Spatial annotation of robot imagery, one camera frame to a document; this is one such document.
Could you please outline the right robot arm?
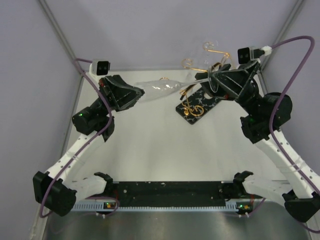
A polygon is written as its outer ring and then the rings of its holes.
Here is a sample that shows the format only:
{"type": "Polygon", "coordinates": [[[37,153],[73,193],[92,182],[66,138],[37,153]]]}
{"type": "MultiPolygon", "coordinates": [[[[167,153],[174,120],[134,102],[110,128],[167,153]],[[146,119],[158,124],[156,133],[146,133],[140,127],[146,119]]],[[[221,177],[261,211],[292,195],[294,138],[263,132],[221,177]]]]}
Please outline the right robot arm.
{"type": "Polygon", "coordinates": [[[291,118],[293,103],[283,93],[262,96],[254,76],[260,70],[258,60],[250,60],[237,69],[230,64],[195,75],[204,91],[218,99],[234,101],[247,113],[241,117],[244,136],[261,150],[288,181],[281,185],[245,171],[235,175],[233,192],[239,198],[258,195],[283,206],[297,221],[306,223],[320,210],[320,176],[315,173],[286,140],[281,126],[291,118]]]}

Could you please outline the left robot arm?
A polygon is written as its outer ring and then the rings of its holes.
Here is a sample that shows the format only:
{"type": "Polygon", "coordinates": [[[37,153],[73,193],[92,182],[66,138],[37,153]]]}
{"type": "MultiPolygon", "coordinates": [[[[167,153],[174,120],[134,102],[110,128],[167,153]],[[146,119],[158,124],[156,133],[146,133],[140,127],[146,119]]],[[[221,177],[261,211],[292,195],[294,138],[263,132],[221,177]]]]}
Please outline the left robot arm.
{"type": "Polygon", "coordinates": [[[40,208],[60,217],[66,216],[79,201],[94,195],[106,199],[113,194],[113,179],[106,173],[96,172],[82,180],[76,180],[75,176],[89,156],[113,134],[112,112],[132,108],[145,94],[142,88],[127,84],[119,75],[85,73],[84,78],[98,98],[72,116],[78,139],[54,165],[45,172],[38,171],[32,179],[40,208]]]}

